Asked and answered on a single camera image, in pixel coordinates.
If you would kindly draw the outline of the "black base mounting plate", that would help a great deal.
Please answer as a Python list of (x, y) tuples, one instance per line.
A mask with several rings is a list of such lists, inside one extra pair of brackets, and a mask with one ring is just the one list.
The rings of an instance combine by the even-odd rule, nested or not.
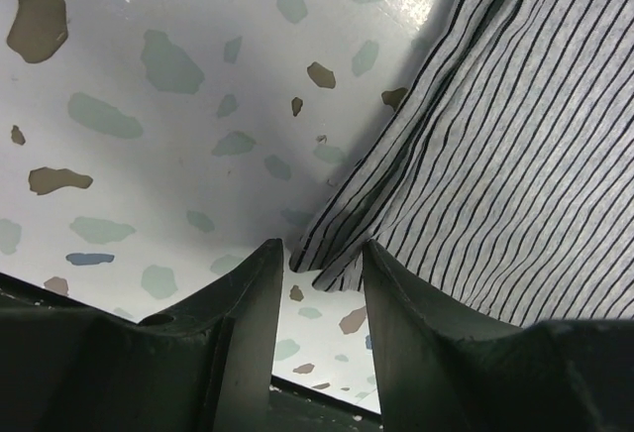
[[(81, 307), (81, 302), (1, 275), (3, 306)], [(381, 431), (380, 416), (358, 406), (274, 377), (269, 386), (268, 431)]]

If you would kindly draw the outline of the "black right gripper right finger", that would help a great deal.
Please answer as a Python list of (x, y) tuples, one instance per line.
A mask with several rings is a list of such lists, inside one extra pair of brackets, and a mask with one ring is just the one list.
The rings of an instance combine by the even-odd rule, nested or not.
[(629, 431), (633, 324), (483, 315), (363, 249), (380, 414), (388, 431)]

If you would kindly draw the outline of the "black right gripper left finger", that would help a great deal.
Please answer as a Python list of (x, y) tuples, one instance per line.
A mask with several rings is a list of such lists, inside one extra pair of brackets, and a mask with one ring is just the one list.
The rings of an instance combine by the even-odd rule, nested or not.
[(137, 323), (3, 275), (2, 429), (264, 430), (282, 275), (270, 239)]

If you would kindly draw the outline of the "grey striped underwear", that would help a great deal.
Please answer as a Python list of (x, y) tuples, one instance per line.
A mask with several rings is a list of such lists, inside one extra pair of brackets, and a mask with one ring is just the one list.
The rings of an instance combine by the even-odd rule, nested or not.
[(290, 258), (363, 245), (527, 326), (633, 316), (633, 0), (453, 0), (411, 90)]

